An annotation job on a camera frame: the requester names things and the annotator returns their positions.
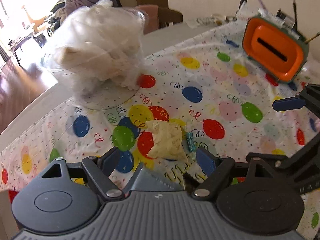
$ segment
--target orange container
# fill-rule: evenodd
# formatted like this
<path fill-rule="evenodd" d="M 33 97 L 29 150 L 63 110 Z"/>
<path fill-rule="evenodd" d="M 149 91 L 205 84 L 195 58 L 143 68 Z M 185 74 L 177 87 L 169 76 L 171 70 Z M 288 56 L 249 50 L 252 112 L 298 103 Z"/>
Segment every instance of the orange container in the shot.
<path fill-rule="evenodd" d="M 278 81 L 290 82 L 306 62 L 309 47 L 261 17 L 248 21 L 244 51 Z"/>

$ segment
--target brown chair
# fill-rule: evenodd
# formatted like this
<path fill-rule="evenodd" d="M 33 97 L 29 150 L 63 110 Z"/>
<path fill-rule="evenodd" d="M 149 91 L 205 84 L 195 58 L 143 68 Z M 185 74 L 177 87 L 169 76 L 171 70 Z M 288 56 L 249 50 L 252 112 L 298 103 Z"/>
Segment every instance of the brown chair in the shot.
<path fill-rule="evenodd" d="M 144 34 L 168 27 L 170 23 L 177 24 L 183 21 L 182 13 L 169 8 L 159 7 L 154 4 L 138 5 L 137 8 L 146 12 L 149 16 L 149 21 L 144 28 Z"/>
<path fill-rule="evenodd" d="M 183 22 L 183 15 L 181 12 L 169 8 L 159 7 L 159 28 L 168 27 L 170 23 L 177 24 Z"/>

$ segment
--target wooden floor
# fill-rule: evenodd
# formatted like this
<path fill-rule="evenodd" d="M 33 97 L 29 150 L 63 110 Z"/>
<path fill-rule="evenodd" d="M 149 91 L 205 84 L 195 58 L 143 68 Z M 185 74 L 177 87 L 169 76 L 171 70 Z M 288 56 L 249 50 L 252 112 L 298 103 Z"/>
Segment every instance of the wooden floor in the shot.
<path fill-rule="evenodd" d="M 35 64 L 19 67 L 14 57 L 0 71 L 0 133 L 32 101 L 57 81 Z"/>

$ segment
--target clear plastic container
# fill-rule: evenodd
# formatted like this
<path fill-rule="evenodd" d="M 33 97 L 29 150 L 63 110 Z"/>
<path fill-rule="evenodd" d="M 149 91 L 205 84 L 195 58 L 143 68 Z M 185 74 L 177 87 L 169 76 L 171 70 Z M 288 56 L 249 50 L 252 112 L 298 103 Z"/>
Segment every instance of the clear plastic container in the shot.
<path fill-rule="evenodd" d="M 44 48 L 43 65 L 92 110 L 131 98 L 139 89 L 144 62 L 140 38 L 147 15 L 111 5 L 101 0 L 74 11 Z"/>

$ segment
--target white table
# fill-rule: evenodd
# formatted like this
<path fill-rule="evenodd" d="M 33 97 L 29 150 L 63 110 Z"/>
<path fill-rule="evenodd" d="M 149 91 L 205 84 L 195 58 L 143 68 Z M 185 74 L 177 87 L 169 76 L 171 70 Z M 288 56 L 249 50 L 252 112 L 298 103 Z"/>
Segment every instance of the white table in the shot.
<path fill-rule="evenodd" d="M 182 23 L 149 33 L 142 38 L 144 55 L 148 56 L 210 29 L 210 27 L 205 26 L 191 29 L 186 23 Z M 3 131 L 0 135 L 0 151 L 5 149 L 33 123 L 71 96 L 72 94 L 61 83 L 57 83 L 45 91 Z"/>

